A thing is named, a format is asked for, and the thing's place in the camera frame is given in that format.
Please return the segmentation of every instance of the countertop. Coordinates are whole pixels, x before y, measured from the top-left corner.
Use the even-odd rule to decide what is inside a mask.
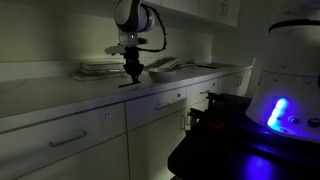
[[[86,111],[251,68],[252,65],[218,69],[190,67],[178,70],[175,80],[169,83],[154,83],[143,71],[140,84],[124,88],[118,86],[131,83],[130,76],[90,82],[76,81],[68,76],[0,82],[0,132],[14,128],[22,119],[23,124],[39,122],[56,118],[57,113],[63,116]]]

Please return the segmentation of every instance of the cabinet door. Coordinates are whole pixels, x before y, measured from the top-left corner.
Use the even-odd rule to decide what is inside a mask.
[[[21,180],[128,180],[126,135],[32,172]]]
[[[245,96],[250,81],[251,70],[220,77],[218,92]]]
[[[199,16],[214,22],[237,26],[241,0],[200,0]]]
[[[240,85],[236,88],[235,95],[246,96],[251,78],[251,70],[240,74]]]
[[[231,74],[219,78],[218,93],[235,94],[239,85],[239,75]]]
[[[241,0],[223,0],[224,8],[221,22],[230,26],[238,25]]]
[[[199,0],[199,16],[215,22],[221,22],[224,13],[223,0]]]
[[[145,2],[161,5],[161,0],[145,0]]]
[[[162,0],[162,6],[188,14],[198,15],[199,0]]]
[[[167,159],[185,136],[184,110],[128,133],[131,180],[164,180],[174,175]]]

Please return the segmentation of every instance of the stack of papers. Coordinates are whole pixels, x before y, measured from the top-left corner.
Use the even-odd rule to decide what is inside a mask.
[[[83,62],[71,77],[79,81],[124,76],[126,74],[123,63],[113,61]]]

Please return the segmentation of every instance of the upper cabinet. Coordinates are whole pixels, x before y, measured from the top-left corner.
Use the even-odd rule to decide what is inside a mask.
[[[161,0],[144,0],[144,1],[152,4],[161,5]]]
[[[236,27],[240,5],[241,0],[199,0],[199,16]]]
[[[162,0],[162,6],[196,16],[199,14],[199,0]]]

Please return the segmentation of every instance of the black cable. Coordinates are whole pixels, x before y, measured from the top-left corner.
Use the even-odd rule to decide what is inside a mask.
[[[144,6],[147,7],[147,8],[149,8],[149,9],[151,9],[151,10],[154,12],[154,14],[157,16],[157,19],[158,19],[158,21],[159,21],[159,23],[160,23],[160,26],[161,26],[161,29],[162,29],[162,32],[163,32],[163,46],[162,46],[161,49],[143,49],[143,48],[138,48],[138,50],[139,50],[139,51],[147,51],[147,52],[161,52],[161,51],[163,51],[163,50],[166,49],[167,44],[168,44],[168,43],[167,43],[166,28],[165,28],[164,25],[163,25],[163,21],[162,21],[161,18],[160,18],[159,12],[158,12],[155,8],[152,8],[152,7],[147,6],[147,5],[145,5],[145,4],[144,4]]]

